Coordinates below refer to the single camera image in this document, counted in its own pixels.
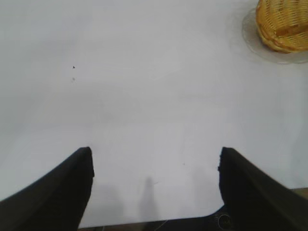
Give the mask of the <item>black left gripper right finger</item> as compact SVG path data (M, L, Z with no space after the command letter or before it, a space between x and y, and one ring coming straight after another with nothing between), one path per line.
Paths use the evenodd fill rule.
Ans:
M220 154L219 190L236 231L306 231L307 198L286 188L233 148Z

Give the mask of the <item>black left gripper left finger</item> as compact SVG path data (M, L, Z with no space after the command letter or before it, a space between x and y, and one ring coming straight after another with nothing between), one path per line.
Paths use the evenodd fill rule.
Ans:
M46 175L0 202L0 229L78 230L93 178L91 148L79 148Z

